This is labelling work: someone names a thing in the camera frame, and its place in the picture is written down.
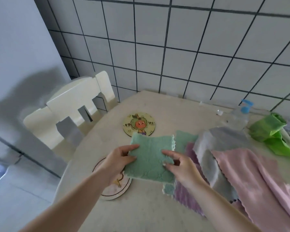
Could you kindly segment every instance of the white wall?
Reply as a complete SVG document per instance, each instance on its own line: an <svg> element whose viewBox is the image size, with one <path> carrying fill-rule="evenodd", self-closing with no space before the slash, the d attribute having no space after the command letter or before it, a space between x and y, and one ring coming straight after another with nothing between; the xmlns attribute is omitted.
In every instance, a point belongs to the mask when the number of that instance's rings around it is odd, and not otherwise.
<svg viewBox="0 0 290 232"><path fill-rule="evenodd" d="M22 119L69 81L34 0L0 0L0 137L59 175L65 163Z"/></svg>

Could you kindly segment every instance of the tiled wall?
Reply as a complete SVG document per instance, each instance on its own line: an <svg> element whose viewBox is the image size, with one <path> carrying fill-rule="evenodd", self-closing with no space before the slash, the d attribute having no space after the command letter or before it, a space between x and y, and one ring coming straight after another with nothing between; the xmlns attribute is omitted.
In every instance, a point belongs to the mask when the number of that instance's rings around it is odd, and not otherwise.
<svg viewBox="0 0 290 232"><path fill-rule="evenodd" d="M290 0L35 0L71 78L290 116Z"/></svg>

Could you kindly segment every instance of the left hand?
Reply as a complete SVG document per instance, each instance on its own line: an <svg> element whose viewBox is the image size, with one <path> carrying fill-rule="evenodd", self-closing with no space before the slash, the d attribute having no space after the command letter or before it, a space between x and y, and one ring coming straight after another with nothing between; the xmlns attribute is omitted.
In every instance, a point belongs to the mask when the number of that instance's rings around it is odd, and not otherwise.
<svg viewBox="0 0 290 232"><path fill-rule="evenodd" d="M107 175L108 186L116 179L117 174L123 171L124 167L135 161L135 156L128 156L128 152L139 147L139 144L117 147L108 154L97 171L104 171Z"/></svg>

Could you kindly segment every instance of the cartoon coaster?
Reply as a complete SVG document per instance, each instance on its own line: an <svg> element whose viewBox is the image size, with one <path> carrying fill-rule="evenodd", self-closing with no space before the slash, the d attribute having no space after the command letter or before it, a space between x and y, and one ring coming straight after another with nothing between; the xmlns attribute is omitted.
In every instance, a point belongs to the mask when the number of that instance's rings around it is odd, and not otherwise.
<svg viewBox="0 0 290 232"><path fill-rule="evenodd" d="M94 167L93 171L97 169L103 163L104 160L105 158L100 160ZM125 191L130 186L131 181L132 179L125 176L123 173L118 174L116 177L116 180L113 181L112 185L104 189L104 191L102 192L100 196L100 199L112 200L112 199L118 198L123 193L125 193Z"/></svg>
<svg viewBox="0 0 290 232"><path fill-rule="evenodd" d="M146 136L151 135L156 127L155 119L149 114L138 112L130 114L124 119L123 129L126 134L132 137L133 133L140 133Z"/></svg>

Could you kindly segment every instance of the beige tabletop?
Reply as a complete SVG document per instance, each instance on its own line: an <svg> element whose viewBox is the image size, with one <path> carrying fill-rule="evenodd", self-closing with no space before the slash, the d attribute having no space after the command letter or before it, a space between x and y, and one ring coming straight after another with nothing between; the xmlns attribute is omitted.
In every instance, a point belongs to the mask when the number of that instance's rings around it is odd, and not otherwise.
<svg viewBox="0 0 290 232"><path fill-rule="evenodd" d="M155 118L152 137L175 135L176 130L197 134L216 126L214 106L143 91L124 100L94 126L76 149L58 186L55 200L91 174L95 164L114 148L130 144L122 129L128 114L149 113ZM283 177L290 183L290 161L274 157L264 146L259 150L279 160ZM162 184L133 179L128 190L111 201L98 200L79 231L215 231L210 222L162 193Z"/></svg>

